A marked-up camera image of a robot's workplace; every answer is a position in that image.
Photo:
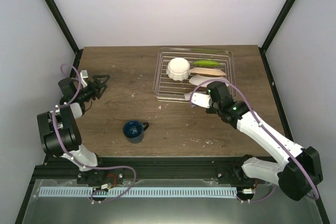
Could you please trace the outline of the square bird pattern plate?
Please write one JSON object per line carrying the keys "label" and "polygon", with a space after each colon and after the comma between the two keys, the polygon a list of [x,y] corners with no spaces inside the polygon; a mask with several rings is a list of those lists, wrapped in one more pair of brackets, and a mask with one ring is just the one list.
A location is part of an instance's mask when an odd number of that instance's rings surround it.
{"label": "square bird pattern plate", "polygon": [[[195,96],[195,95],[199,95],[199,94],[201,94],[201,95],[207,95],[206,92],[195,92],[195,93],[193,94],[193,96]],[[184,101],[189,101],[189,100],[190,100],[190,97],[191,97],[191,92],[184,93],[184,94],[183,94],[183,97],[184,97]]]}

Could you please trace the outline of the floral orange rimmed plate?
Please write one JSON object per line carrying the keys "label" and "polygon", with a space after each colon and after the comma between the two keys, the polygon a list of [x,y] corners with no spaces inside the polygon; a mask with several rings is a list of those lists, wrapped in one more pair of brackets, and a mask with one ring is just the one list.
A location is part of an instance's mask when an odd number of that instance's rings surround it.
{"label": "floral orange rimmed plate", "polygon": [[195,85],[195,86],[198,86],[200,85],[202,82],[204,81],[207,81],[207,80],[215,80],[215,81],[218,81],[218,80],[225,80],[225,81],[228,81],[225,77],[221,76],[221,77],[206,77],[206,76],[201,76],[199,74],[196,74],[194,76],[192,76],[190,79],[189,79],[189,83],[192,84],[192,85]]}

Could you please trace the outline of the round bird pattern plate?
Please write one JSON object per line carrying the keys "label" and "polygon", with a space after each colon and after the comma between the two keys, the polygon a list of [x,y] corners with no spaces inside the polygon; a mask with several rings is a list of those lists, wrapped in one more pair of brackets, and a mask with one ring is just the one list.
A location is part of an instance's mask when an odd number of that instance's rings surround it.
{"label": "round bird pattern plate", "polygon": [[209,76],[226,76],[226,73],[223,72],[220,69],[213,69],[213,68],[199,68],[195,67],[188,71],[189,73],[194,74],[203,74],[203,75],[209,75]]}

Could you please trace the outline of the green plate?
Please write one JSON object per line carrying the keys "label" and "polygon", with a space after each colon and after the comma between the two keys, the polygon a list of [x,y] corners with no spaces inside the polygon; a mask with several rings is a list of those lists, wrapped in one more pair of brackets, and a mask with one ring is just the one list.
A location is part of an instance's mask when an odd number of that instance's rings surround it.
{"label": "green plate", "polygon": [[193,62],[193,66],[201,68],[215,68],[219,67],[221,64],[214,60],[198,60]]}

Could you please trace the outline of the wire dish rack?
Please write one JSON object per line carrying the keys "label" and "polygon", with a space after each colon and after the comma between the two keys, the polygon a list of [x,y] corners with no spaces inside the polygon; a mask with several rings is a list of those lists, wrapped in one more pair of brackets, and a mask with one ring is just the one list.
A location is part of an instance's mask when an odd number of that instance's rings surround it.
{"label": "wire dish rack", "polygon": [[191,67],[198,60],[212,60],[218,63],[215,69],[220,69],[226,74],[226,79],[236,84],[234,56],[231,51],[195,49],[195,48],[160,48],[156,63],[156,72],[153,83],[153,93],[159,101],[185,102],[184,94],[192,92],[195,85],[189,82],[193,74],[185,80],[175,81],[166,73],[169,62],[176,58],[186,59]]}

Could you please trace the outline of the white scalloped bowl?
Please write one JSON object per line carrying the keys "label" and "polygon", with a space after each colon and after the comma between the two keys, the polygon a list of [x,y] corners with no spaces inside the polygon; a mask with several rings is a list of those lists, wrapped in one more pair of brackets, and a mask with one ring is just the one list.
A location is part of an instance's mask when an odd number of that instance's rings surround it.
{"label": "white scalloped bowl", "polygon": [[166,74],[174,81],[183,81],[189,77],[190,63],[181,57],[172,59],[166,68]]}

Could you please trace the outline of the dark blue mug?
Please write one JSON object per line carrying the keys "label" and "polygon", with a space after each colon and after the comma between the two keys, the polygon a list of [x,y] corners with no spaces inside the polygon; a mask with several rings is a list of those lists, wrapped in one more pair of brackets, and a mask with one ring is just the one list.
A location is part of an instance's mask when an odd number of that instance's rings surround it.
{"label": "dark blue mug", "polygon": [[123,134],[130,143],[138,144],[144,139],[144,132],[148,127],[148,122],[129,121],[123,126]]}

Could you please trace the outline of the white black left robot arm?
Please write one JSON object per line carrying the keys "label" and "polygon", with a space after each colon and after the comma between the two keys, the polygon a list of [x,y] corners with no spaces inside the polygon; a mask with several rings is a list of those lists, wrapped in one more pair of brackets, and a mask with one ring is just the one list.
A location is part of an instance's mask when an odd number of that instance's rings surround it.
{"label": "white black left robot arm", "polygon": [[96,74],[92,80],[88,78],[87,71],[83,70],[78,85],[75,85],[74,78],[60,80],[60,105],[37,115],[37,124],[41,147],[46,155],[71,161],[81,172],[89,171],[88,176],[95,184],[102,184],[107,178],[107,170],[99,166],[98,155],[83,145],[76,119],[86,113],[86,102],[102,97],[110,75]]}

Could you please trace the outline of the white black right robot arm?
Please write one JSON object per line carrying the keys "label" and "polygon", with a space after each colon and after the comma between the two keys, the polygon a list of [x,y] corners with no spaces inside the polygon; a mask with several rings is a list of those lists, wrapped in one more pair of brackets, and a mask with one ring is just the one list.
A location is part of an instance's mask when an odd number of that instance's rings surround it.
{"label": "white black right robot arm", "polygon": [[208,112],[217,113],[223,122],[249,136],[274,159],[274,162],[248,157],[233,170],[233,177],[244,184],[251,178],[279,186],[290,199],[299,201],[308,196],[319,199],[317,185],[323,174],[318,151],[287,139],[264,122],[246,99],[234,101],[224,82],[207,85],[210,95]]}

